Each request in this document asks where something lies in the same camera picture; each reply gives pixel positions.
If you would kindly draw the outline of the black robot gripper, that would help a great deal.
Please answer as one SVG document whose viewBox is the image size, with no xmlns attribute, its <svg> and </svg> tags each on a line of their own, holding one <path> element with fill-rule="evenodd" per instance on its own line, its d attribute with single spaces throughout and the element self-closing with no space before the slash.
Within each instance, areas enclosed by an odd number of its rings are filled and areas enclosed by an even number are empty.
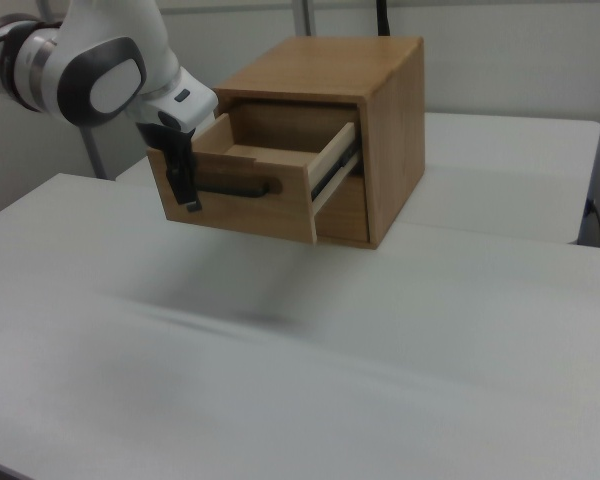
<svg viewBox="0 0 600 480">
<path fill-rule="evenodd" d="M 184 205 L 190 213 L 200 211 L 202 204 L 195 186 L 195 160 L 191 152 L 195 131 L 183 132 L 148 123 L 137 123 L 136 128 L 148 147 L 163 151 L 166 178 L 176 202 Z M 171 152 L 180 150 L 180 158 L 177 153 Z"/>
</svg>

